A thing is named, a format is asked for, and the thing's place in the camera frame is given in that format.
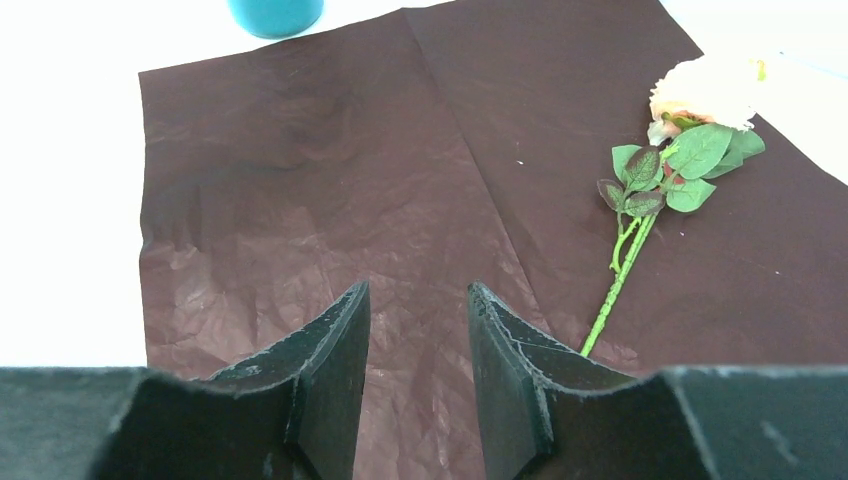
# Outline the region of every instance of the green leaf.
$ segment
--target green leaf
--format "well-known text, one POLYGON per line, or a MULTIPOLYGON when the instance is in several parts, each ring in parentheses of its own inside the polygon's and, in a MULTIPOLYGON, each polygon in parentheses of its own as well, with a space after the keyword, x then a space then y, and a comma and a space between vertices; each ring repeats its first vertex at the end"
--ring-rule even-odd
POLYGON ((631 191, 651 190, 657 186, 660 170, 660 151, 653 145, 642 147, 624 166, 624 184, 631 191))
POLYGON ((660 192, 638 192, 624 202, 624 213, 633 218, 659 213, 665 206, 665 197, 660 192))
POLYGON ((737 168, 742 166, 743 163, 742 155, 739 152, 734 152, 732 150, 728 150, 724 155, 724 158, 718 162, 712 170, 710 170, 706 175, 701 178, 705 178, 707 180, 712 180, 713 178, 720 177, 727 172, 736 170, 737 168))
POLYGON ((619 184, 615 183, 615 180, 598 180, 598 191, 601 192, 601 197, 614 211, 618 212, 624 207, 624 190, 619 184))
POLYGON ((766 151, 766 144, 759 135, 753 130, 740 132, 733 131, 733 136, 730 139, 730 145, 727 147, 728 152, 738 152, 742 155, 742 159, 753 157, 759 153, 766 151))
POLYGON ((666 161, 686 180, 700 178, 718 165, 732 136, 730 128, 715 123, 686 130, 674 139, 677 151, 666 161))
POLYGON ((622 183, 627 183, 624 181, 625 165, 627 165, 627 162, 630 161, 633 154, 638 152, 640 148, 642 147, 639 145, 619 145, 617 147, 612 147, 612 169, 615 171, 615 176, 618 177, 622 183))
POLYGON ((701 208, 715 191, 715 185, 700 178, 687 180, 682 185, 674 185, 669 189, 666 203, 678 212, 689 213, 701 208))
POLYGON ((736 170, 742 166, 746 158, 763 153, 765 150, 766 144, 763 139, 753 131, 740 132, 734 130, 730 144, 727 146, 727 153, 724 154, 718 165, 702 178, 709 180, 736 170))

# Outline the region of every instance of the white background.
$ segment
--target white background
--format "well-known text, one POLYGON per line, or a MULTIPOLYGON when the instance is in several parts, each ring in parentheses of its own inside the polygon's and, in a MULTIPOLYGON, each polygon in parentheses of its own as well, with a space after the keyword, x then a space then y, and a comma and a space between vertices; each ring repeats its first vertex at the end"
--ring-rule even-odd
MULTIPOLYGON (((304 34, 442 1, 326 0, 304 34)), ((708 52, 786 52, 758 109, 848 183, 848 2, 664 3, 708 52)), ((267 43, 242 32, 224 0, 0 3, 0 365, 146 363, 137 72, 267 43)))

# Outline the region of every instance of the rose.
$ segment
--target rose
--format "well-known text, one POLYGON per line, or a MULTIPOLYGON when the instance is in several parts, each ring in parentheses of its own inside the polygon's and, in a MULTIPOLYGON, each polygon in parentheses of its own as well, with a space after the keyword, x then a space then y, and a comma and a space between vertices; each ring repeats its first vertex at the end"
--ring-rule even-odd
POLYGON ((751 101, 754 88, 763 80, 762 60, 703 55, 677 64, 651 90, 650 144, 659 145, 704 123, 741 131, 753 128, 751 101))

